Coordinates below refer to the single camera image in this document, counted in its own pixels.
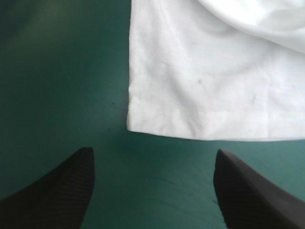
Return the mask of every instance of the fabric fold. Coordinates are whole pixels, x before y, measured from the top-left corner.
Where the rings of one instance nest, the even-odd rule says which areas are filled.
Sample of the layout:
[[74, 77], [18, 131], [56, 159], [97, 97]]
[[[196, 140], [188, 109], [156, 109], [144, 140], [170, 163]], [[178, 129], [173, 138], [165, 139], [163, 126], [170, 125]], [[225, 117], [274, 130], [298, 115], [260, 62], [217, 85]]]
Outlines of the fabric fold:
[[305, 53], [304, 0], [198, 0], [223, 22]]

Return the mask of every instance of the white t-shirt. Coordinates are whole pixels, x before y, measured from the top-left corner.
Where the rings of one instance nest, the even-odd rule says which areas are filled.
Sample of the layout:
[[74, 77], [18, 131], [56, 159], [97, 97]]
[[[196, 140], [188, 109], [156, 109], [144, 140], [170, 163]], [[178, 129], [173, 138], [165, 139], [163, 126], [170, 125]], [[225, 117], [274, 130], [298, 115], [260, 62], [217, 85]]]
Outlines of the white t-shirt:
[[132, 0], [130, 131], [305, 138], [305, 0]]

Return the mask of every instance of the white cloth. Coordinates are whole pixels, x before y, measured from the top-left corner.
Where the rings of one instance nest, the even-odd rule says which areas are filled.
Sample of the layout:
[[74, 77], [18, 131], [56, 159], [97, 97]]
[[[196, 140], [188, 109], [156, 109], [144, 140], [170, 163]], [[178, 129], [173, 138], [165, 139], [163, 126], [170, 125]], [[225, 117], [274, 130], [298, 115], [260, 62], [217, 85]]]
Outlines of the white cloth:
[[132, 0], [130, 131], [305, 138], [305, 0]]

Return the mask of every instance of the green surface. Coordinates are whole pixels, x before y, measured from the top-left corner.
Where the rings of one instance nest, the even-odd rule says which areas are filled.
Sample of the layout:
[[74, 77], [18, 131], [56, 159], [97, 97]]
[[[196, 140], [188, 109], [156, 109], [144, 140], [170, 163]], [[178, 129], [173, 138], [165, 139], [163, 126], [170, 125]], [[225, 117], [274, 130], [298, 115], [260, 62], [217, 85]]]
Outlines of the green surface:
[[305, 199], [305, 141], [204, 142], [126, 130], [130, 0], [0, 1], [0, 199], [92, 146], [82, 229], [224, 229], [218, 148]]

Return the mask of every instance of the green floor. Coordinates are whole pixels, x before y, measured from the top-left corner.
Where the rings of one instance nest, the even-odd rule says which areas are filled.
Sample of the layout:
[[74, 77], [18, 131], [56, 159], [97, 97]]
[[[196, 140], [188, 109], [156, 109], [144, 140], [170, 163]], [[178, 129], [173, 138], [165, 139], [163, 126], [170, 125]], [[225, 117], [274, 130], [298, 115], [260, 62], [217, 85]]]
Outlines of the green floor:
[[0, 199], [82, 146], [96, 160], [82, 229], [224, 229], [212, 184], [218, 148], [305, 199], [305, 141], [126, 130], [129, 17], [130, 0], [0, 2]]

